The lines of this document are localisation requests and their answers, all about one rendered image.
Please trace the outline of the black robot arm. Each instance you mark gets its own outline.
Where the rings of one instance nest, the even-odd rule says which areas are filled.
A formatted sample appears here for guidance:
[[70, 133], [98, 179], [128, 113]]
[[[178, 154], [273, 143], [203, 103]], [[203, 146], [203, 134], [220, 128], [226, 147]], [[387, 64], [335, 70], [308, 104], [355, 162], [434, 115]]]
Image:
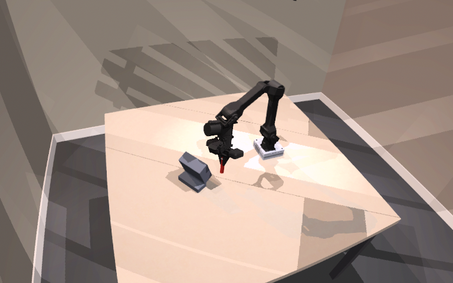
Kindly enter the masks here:
[[[275, 127], [275, 119], [278, 110], [278, 101], [283, 97], [285, 87], [275, 80], [259, 81], [256, 86], [249, 90], [244, 96], [238, 101], [232, 101], [225, 105], [222, 110], [215, 116], [216, 120], [208, 120], [203, 125], [203, 132], [205, 136], [216, 136], [226, 135], [230, 136], [233, 132], [234, 124], [237, 124], [237, 120], [242, 116], [244, 110], [256, 101], [261, 95], [267, 93], [268, 95], [268, 106], [265, 117], [265, 123], [260, 126], [260, 133], [264, 136], [261, 147], [265, 152], [275, 150], [274, 145], [279, 141], [279, 137], [276, 136], [277, 129]], [[227, 120], [222, 118], [224, 116]], [[225, 150], [225, 140], [219, 140], [215, 137], [215, 140], [208, 145], [210, 153], [218, 155]]]

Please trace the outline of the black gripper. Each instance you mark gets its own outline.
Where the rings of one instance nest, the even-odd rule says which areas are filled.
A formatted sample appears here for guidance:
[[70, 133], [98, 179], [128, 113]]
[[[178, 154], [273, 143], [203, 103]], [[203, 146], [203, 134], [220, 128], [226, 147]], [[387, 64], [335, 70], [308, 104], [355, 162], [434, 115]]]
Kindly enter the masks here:
[[[243, 150], [240, 150], [238, 148], [236, 148], [236, 149], [231, 148], [231, 147], [233, 147], [233, 144], [231, 144], [232, 139], [234, 138], [233, 135], [226, 136], [226, 135], [220, 134], [220, 135], [217, 135], [217, 137], [219, 138], [219, 140], [224, 139], [225, 144], [226, 144], [225, 150], [222, 153], [218, 154], [220, 164], [221, 164], [221, 157], [223, 157], [223, 161], [222, 161], [223, 166], [225, 166], [225, 164], [227, 163], [229, 158], [239, 159], [240, 157], [244, 157]], [[208, 146], [214, 140], [215, 140], [215, 138], [207, 140], [206, 146]]]

